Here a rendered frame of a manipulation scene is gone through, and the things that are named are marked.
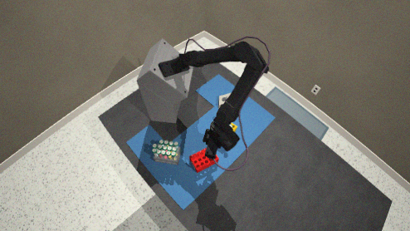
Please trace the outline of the blue bench mat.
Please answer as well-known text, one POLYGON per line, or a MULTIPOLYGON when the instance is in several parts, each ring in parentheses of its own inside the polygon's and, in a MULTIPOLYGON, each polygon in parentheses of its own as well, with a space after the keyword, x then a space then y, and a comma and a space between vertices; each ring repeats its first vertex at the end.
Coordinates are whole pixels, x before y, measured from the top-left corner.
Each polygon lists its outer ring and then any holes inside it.
MULTIPOLYGON (((178 147, 181 148, 178 165, 154 161, 153 144, 159 144, 162 137, 151 125, 127 141, 128 146, 152 176, 182 209, 186 209, 225 171, 214 164, 197 173, 189 156, 207 148, 206 142, 203 143, 203 137, 206 129, 210 129, 216 117, 219 96, 232 93, 234 87, 232 83, 218 74, 196 90, 214 107, 172 140, 173 143, 177 141, 178 147)), ((272 114, 249 96, 247 97, 241 110, 242 134, 247 148, 274 119, 272 114)), ((228 168, 246 150, 241 136, 239 116, 232 123, 237 126, 235 133, 240 140, 229 151, 225 151, 223 147, 217 149, 219 158, 217 163, 223 168, 228 168)))

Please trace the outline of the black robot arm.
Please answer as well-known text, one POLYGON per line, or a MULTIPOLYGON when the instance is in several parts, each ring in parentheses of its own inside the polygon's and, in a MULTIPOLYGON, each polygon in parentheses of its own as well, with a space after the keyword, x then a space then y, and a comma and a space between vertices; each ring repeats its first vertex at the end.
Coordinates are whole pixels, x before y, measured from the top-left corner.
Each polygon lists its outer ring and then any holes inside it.
POLYGON ((265 69, 266 62, 264 58, 258 49, 252 45, 247 42, 239 42, 235 43, 234 46, 224 48, 207 51, 193 50, 186 52, 186 54, 180 53, 179 57, 173 60, 159 63, 163 76, 167 77, 187 71, 190 69, 189 66, 202 67, 207 64, 230 61, 240 61, 241 63, 246 63, 246 66, 231 95, 221 104, 216 117, 210 125, 210 134, 209 132, 207 133, 207 148, 205 152, 205 156, 209 159, 215 158, 218 146, 222 146, 225 151, 229 151, 240 140, 240 137, 234 132, 230 124, 239 116, 239 110, 244 100, 256 84, 263 69, 265 69), (261 61, 258 60, 258 57, 261 61))

